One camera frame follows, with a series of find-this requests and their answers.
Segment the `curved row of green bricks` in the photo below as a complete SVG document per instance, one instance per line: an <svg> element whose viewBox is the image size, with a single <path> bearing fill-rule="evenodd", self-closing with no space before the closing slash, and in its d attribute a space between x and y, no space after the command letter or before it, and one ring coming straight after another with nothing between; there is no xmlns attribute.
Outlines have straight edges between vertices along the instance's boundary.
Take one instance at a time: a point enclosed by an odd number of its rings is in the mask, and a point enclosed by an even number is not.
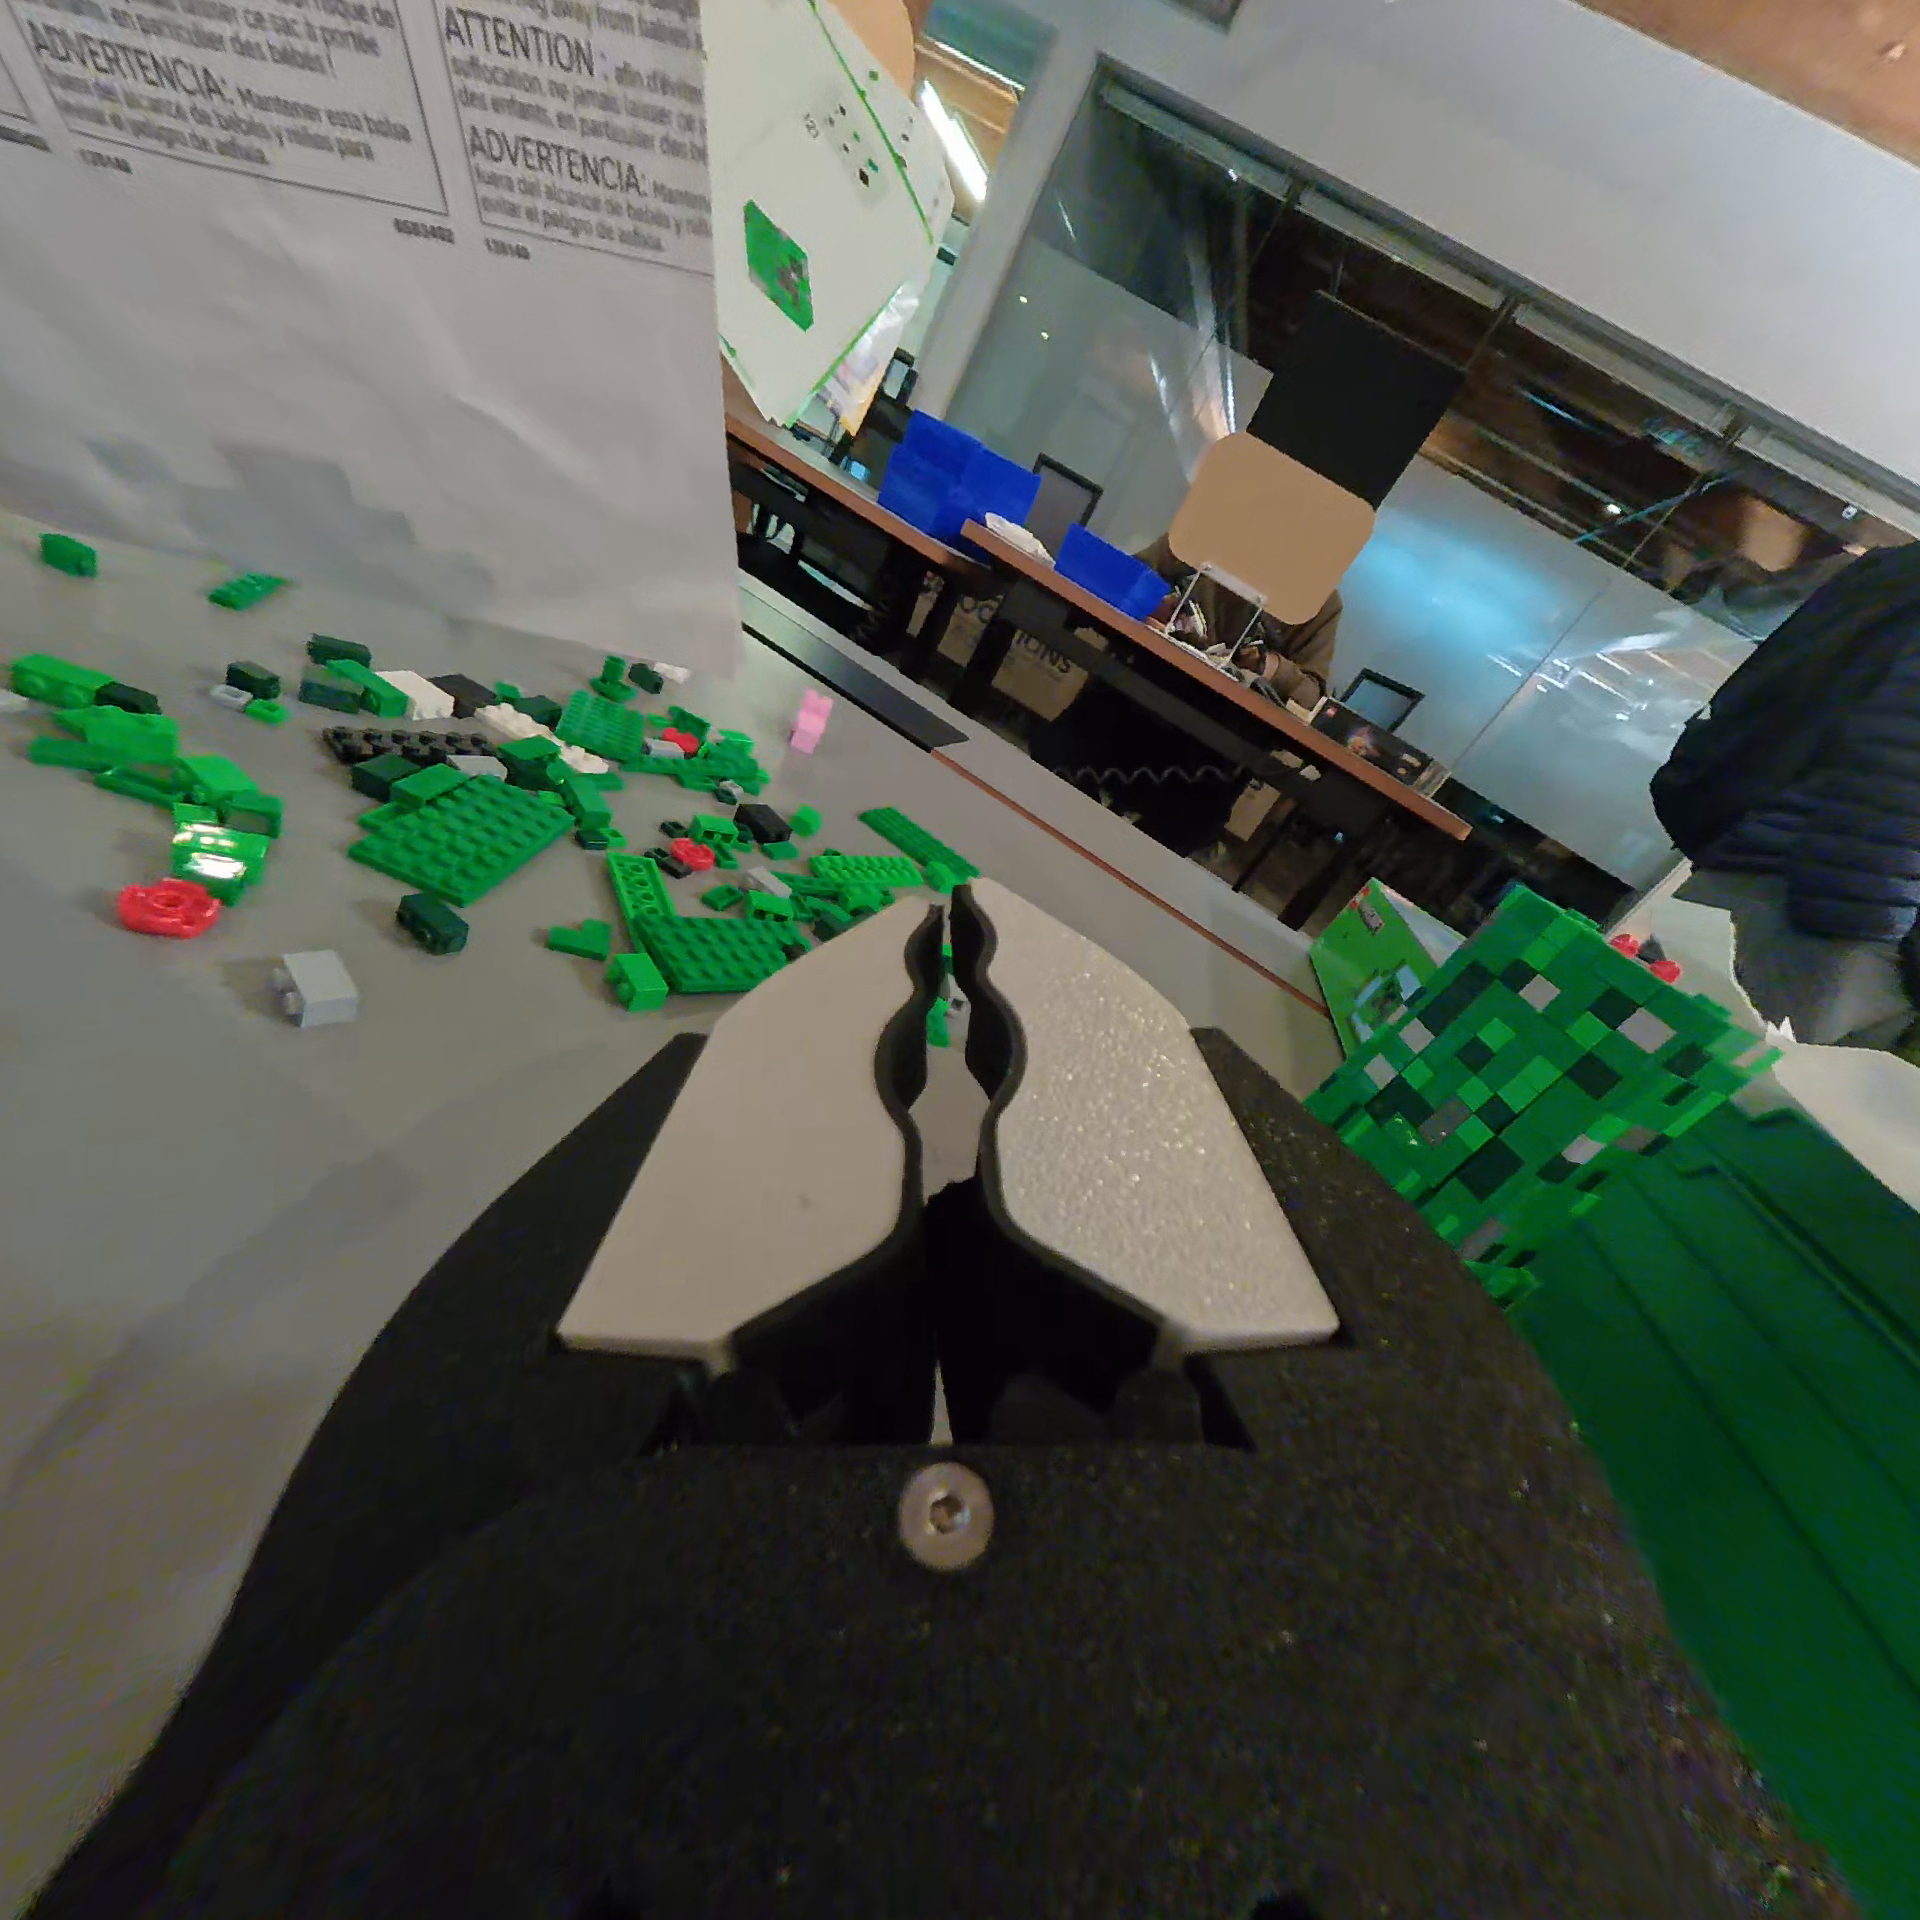
<svg viewBox="0 0 1920 1920"><path fill-rule="evenodd" d="M61 656L24 654L5 663L5 707L36 723L24 751L31 766L166 816L166 881L228 907L264 878L284 831L280 799L238 761L191 753L158 695Z"/></svg>

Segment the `pile of green bricks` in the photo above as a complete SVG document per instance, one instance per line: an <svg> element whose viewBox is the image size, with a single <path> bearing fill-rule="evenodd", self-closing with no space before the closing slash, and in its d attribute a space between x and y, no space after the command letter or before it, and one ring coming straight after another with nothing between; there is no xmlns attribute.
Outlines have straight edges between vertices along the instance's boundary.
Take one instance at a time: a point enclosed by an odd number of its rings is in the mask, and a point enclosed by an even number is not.
<svg viewBox="0 0 1920 1920"><path fill-rule="evenodd" d="M732 999L734 995L673 996L665 991L653 962L633 946L617 915L602 867L602 858L609 850L646 852L663 870L684 916L722 916L770 927L794 955L791 962L908 897L928 897L946 903L959 890L958 886L949 895L941 895L926 887L921 871L887 848L861 824L856 826L871 836L876 848L845 852L821 841L823 816L815 807L770 804L766 801L768 769L761 761L753 737L742 729L720 728L698 712L685 710L684 702L669 700L666 690L685 682L685 671L671 663L631 662L631 682L637 686L637 695L629 704L644 715L648 734L646 760L615 764L569 747L552 734L552 723L559 718L565 702L580 689L561 700L552 700L506 682L481 682L496 692L494 707L466 721L450 718L438 726L420 726L402 713L402 697L375 678L378 667L396 666L373 663L365 648L316 635L305 646L305 659L308 667L302 674L297 700L300 704L332 713L334 726L329 728L463 729L486 734L496 744L490 760L453 760L431 766L506 780L521 790L550 792L565 802L573 822L573 832L548 850L573 847L589 858L609 903L609 915L599 920L609 921L615 931L612 955L605 966L567 959L600 969L608 993L624 1010L653 1014L671 999ZM685 760L671 751L663 753L656 745L660 729L684 729L702 737L702 755ZM386 756L351 769L340 766L340 771L346 775L351 793L367 802L362 810L367 814L389 799L397 780L431 766L410 766L405 760ZM757 847L744 840L734 828L734 814L741 802L778 810L793 828L791 841ZM714 870L706 873L678 871L665 855L665 844L673 836L710 844L717 860ZM529 871L538 858L511 876L511 881ZM413 895L397 881L391 883L400 887L397 900ZM466 907L453 907L470 929L470 911L506 883L501 883L494 891Z"/></svg>

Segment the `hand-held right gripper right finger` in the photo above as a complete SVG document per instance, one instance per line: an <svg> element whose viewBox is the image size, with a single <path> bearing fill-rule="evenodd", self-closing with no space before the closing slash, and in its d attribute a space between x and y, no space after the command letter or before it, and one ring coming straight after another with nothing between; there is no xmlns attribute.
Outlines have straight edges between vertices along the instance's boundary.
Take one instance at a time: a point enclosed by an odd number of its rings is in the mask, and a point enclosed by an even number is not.
<svg viewBox="0 0 1920 1920"><path fill-rule="evenodd" d="M1174 1001L996 881L949 927L994 1228L1154 1355L1327 1345L1336 1310Z"/></svg>

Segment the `green printed instruction booklet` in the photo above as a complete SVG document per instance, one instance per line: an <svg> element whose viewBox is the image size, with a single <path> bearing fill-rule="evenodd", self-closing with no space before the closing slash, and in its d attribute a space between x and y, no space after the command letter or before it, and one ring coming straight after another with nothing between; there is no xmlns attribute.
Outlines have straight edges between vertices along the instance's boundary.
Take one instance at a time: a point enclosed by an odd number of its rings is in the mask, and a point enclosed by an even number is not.
<svg viewBox="0 0 1920 1920"><path fill-rule="evenodd" d="M908 4L702 3L717 345L794 424L953 212Z"/></svg>

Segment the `blue storage bin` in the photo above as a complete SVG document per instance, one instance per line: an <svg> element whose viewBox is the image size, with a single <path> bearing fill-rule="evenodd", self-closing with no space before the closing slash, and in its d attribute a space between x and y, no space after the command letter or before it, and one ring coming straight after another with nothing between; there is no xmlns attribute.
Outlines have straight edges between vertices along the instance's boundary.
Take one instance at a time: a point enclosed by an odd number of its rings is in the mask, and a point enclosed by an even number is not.
<svg viewBox="0 0 1920 1920"><path fill-rule="evenodd" d="M1080 521L1062 530L1053 568L1062 582L1132 620L1149 620L1172 596L1151 566L1092 535Z"/></svg>
<svg viewBox="0 0 1920 1920"><path fill-rule="evenodd" d="M880 478L877 504L928 537L962 548L974 521L1023 526L1037 494L1036 471L937 417L912 411Z"/></svg>

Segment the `black toy box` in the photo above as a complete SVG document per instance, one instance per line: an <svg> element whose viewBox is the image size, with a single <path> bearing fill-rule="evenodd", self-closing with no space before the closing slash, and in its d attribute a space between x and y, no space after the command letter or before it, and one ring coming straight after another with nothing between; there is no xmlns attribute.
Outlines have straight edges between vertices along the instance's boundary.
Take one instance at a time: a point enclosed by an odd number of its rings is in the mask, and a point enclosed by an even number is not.
<svg viewBox="0 0 1920 1920"><path fill-rule="evenodd" d="M1344 702L1321 702L1309 728L1415 793L1433 795L1449 780L1439 760L1410 747L1393 729Z"/></svg>

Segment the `wooden table with black legs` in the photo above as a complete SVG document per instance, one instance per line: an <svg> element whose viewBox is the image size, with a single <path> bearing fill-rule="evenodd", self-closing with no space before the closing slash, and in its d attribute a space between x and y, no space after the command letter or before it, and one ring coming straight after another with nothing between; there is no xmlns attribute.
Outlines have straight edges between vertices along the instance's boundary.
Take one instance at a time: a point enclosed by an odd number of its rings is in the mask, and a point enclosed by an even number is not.
<svg viewBox="0 0 1920 1920"><path fill-rule="evenodd" d="M1101 689L1134 718L1174 734L1189 753L1206 755L1241 780L1269 787L1287 814L1236 873L1242 890L1287 831L1311 826L1329 850L1287 895L1279 921L1302 931L1335 897L1346 871L1372 878L1380 858L1417 848L1445 858L1471 840L1471 826L1439 801L1397 780L1373 760L1336 744L1293 710L1269 700L1162 632L1128 617L1053 566L1026 553L982 521L964 523L990 571L996 611L951 700L959 713L985 718L996 674L1016 638L1079 667L1082 689Z"/></svg>
<svg viewBox="0 0 1920 1920"><path fill-rule="evenodd" d="M757 585L926 682L953 612L988 571L880 506L877 494L757 417L727 415L727 468Z"/></svg>

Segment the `green plate with holes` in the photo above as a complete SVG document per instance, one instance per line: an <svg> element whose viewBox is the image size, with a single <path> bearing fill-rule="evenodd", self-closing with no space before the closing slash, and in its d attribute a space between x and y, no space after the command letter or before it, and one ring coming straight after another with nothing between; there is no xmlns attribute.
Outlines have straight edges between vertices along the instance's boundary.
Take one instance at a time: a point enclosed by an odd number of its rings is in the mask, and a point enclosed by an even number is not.
<svg viewBox="0 0 1920 1920"><path fill-rule="evenodd" d="M609 850L602 858L608 887L631 944L656 961L656 936L673 931L681 913L663 870L646 852Z"/></svg>

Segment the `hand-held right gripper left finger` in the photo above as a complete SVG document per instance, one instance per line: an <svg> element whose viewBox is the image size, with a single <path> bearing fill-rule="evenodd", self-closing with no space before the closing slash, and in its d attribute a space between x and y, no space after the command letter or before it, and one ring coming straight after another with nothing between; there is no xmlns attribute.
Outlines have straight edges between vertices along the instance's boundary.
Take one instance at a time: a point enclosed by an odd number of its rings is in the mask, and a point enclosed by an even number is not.
<svg viewBox="0 0 1920 1920"><path fill-rule="evenodd" d="M901 900L717 1018L559 1316L575 1353L725 1370L921 1210L943 911Z"/></svg>

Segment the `grey desk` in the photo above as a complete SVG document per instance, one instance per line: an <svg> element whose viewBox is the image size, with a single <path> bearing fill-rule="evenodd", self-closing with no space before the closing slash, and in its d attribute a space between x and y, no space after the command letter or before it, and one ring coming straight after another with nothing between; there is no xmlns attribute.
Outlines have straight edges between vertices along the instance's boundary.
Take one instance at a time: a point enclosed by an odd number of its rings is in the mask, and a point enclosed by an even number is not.
<svg viewBox="0 0 1920 1920"><path fill-rule="evenodd" d="M1311 1894L1208 1447L676 1446L559 1316L703 1035L345 1047L5 860L5 1883L45 1915L1262 1915ZM921 1214L768 1314L825 1416Z"/></svg>

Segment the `green toy box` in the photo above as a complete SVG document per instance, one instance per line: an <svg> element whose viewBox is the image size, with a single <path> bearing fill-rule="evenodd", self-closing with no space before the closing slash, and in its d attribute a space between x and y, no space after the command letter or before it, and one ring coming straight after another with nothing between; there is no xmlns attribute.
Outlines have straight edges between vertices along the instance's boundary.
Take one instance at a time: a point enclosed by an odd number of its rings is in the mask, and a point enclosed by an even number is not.
<svg viewBox="0 0 1920 1920"><path fill-rule="evenodd" d="M1366 881L1306 952L1341 1056L1398 1022L1462 944L1449 924Z"/></svg>

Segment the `white printed paper bag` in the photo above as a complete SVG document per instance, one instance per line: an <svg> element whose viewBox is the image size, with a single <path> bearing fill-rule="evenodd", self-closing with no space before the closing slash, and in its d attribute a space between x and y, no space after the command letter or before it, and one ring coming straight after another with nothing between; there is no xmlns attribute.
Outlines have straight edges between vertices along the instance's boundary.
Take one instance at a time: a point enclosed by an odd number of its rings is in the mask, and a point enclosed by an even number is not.
<svg viewBox="0 0 1920 1920"><path fill-rule="evenodd" d="M696 4L7 3L5 507L725 674Z"/></svg>

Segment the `green mosaic block build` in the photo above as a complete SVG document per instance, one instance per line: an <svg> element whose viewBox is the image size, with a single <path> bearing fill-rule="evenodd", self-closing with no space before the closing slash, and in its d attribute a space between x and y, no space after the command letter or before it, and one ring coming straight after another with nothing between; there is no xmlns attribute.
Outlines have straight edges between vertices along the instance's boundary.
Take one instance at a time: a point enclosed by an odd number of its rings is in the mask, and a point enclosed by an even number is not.
<svg viewBox="0 0 1920 1920"><path fill-rule="evenodd" d="M1506 1310L1674 1636L1863 1913L1918 1907L1914 1122L1517 887L1306 1098Z"/></svg>

